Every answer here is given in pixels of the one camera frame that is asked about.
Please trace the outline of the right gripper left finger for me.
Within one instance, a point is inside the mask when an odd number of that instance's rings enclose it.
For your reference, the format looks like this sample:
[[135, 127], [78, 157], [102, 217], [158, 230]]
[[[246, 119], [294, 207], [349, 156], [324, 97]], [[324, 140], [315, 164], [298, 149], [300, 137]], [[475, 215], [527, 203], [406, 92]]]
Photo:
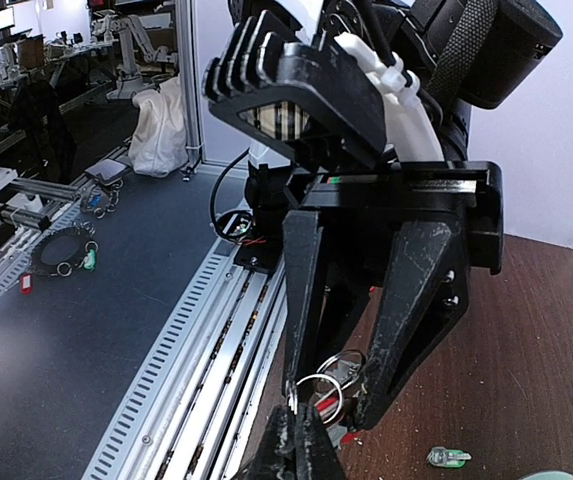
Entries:
[[275, 407], [255, 455], [238, 471], [239, 479], [295, 479], [295, 416]]

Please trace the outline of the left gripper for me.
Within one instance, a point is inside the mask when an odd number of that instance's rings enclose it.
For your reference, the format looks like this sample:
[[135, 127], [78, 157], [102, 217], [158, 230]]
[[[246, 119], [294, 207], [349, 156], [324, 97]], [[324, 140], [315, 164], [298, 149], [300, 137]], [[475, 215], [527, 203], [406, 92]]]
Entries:
[[444, 285], [449, 271], [502, 269], [501, 168], [484, 161], [396, 163], [378, 172], [297, 167], [285, 194], [284, 388], [314, 370], [328, 264], [362, 284], [383, 282], [353, 415], [357, 430], [371, 430], [450, 328], [454, 313], [442, 304], [453, 293]]

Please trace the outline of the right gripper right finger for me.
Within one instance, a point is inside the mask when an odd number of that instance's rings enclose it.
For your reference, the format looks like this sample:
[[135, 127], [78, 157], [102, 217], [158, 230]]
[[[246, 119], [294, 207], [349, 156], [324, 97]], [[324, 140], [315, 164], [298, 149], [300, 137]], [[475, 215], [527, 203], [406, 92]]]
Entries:
[[345, 472], [316, 407], [299, 404], [294, 427], [295, 478], [344, 480]]

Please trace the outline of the red key tag with key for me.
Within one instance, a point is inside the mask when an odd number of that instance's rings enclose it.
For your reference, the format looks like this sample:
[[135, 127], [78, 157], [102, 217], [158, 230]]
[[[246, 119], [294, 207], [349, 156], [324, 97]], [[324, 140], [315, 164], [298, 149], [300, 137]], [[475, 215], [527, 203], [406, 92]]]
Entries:
[[339, 395], [335, 392], [327, 392], [315, 402], [326, 432], [336, 449], [348, 446], [355, 439], [356, 434], [352, 430], [352, 414], [356, 403], [355, 397], [349, 396], [345, 398], [341, 412], [337, 413]]

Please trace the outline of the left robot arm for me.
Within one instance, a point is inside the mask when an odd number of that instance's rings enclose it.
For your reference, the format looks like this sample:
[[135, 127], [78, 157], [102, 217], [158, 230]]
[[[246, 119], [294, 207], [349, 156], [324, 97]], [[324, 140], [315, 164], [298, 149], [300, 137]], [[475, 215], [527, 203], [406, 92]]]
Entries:
[[502, 172], [468, 157], [470, 112], [498, 107], [562, 38], [535, 1], [233, 1], [208, 68], [210, 112], [284, 156], [252, 170], [258, 236], [280, 246], [286, 417], [381, 292], [357, 397], [338, 418], [384, 416], [466, 313], [470, 274], [502, 268]]

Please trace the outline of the pale green key tag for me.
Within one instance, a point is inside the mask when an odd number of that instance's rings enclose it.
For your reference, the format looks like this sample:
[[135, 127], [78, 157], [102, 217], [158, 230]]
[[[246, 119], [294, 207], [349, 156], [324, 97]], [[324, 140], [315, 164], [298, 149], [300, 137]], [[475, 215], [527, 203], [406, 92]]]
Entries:
[[458, 449], [443, 446], [432, 447], [426, 461], [435, 468], [459, 469], [472, 459], [472, 455]]

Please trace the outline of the light blue flower plate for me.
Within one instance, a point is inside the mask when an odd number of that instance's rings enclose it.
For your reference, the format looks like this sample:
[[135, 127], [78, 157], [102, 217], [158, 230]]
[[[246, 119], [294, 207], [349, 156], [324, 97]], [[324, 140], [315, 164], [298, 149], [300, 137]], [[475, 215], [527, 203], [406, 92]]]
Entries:
[[543, 470], [525, 475], [520, 480], [573, 480], [573, 474], [561, 470]]

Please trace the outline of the white cloth bag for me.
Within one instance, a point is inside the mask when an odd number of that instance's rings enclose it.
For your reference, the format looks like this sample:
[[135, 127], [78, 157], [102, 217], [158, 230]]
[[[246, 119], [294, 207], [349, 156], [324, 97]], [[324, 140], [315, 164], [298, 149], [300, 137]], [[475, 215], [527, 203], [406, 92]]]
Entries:
[[188, 162], [185, 111], [180, 80], [174, 76], [137, 93], [132, 103], [139, 109], [128, 158], [138, 175], [165, 178]]

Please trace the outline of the black key holder on floor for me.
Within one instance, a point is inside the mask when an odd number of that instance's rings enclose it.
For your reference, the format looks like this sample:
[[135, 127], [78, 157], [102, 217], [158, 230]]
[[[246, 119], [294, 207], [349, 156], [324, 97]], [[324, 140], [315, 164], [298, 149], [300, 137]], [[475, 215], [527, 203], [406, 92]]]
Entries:
[[47, 234], [31, 251], [27, 270], [19, 277], [20, 292], [32, 292], [37, 277], [68, 278], [78, 270], [93, 271], [99, 244], [91, 222], [75, 221]]

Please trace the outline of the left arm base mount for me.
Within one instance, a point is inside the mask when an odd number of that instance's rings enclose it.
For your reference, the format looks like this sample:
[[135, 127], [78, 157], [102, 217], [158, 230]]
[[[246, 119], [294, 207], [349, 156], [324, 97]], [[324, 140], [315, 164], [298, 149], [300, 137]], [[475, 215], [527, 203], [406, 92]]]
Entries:
[[[217, 193], [227, 174], [246, 161], [248, 177], [244, 200], [248, 207], [216, 213]], [[285, 187], [293, 167], [290, 164], [255, 165], [248, 149], [219, 174], [209, 199], [209, 214], [216, 235], [238, 248], [234, 263], [255, 273], [271, 275], [277, 270], [283, 250], [282, 222], [289, 209]]]

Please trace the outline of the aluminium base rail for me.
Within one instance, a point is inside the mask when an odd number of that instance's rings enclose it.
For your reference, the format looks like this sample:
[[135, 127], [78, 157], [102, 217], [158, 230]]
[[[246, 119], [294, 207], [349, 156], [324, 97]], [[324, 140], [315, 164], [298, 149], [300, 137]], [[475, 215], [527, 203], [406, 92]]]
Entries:
[[[243, 179], [223, 180], [218, 215]], [[215, 235], [216, 180], [131, 174], [105, 217], [56, 206], [0, 247], [0, 479], [239, 479], [285, 301]], [[95, 226], [96, 268], [22, 294], [31, 251], [75, 221]]]

